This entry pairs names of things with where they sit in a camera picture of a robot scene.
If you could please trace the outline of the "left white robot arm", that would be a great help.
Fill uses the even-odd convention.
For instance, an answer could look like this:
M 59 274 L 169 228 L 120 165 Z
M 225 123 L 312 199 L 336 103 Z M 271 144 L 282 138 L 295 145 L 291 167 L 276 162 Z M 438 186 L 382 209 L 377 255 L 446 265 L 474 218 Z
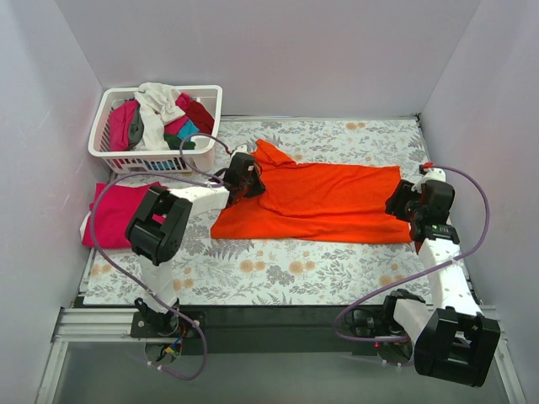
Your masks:
M 230 165 L 209 181 L 183 189 L 150 187 L 127 226 L 125 237 L 139 258 L 143 297 L 135 307 L 144 322 L 163 337 L 173 335 L 179 316 L 171 311 L 178 302 L 173 287 L 172 260 L 181 247 L 194 216 L 224 210 L 241 199 L 265 192 L 262 167 L 245 151 L 235 151 Z

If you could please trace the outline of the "orange t shirt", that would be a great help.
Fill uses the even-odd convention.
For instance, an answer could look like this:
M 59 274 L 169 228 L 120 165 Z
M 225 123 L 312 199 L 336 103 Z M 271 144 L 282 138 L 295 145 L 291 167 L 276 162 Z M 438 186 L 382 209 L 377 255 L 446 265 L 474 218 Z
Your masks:
M 285 239 L 370 244 L 409 243 L 408 224 L 386 213 L 397 166 L 298 163 L 267 141 L 253 157 L 266 190 L 224 209 L 214 239 Z

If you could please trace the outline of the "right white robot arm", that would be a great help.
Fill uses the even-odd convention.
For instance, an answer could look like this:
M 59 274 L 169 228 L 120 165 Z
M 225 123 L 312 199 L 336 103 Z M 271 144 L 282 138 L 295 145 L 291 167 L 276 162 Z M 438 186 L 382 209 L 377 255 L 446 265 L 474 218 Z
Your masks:
M 457 261 L 460 239 L 448 223 L 455 198 L 451 185 L 427 179 L 420 185 L 399 182 L 386 212 L 410 225 L 410 237 L 427 278 L 432 308 L 404 289 L 384 301 L 382 327 L 406 332 L 414 346 L 414 368 L 420 375 L 462 385 L 484 384 L 500 338 L 497 321 L 487 318 L 473 299 Z

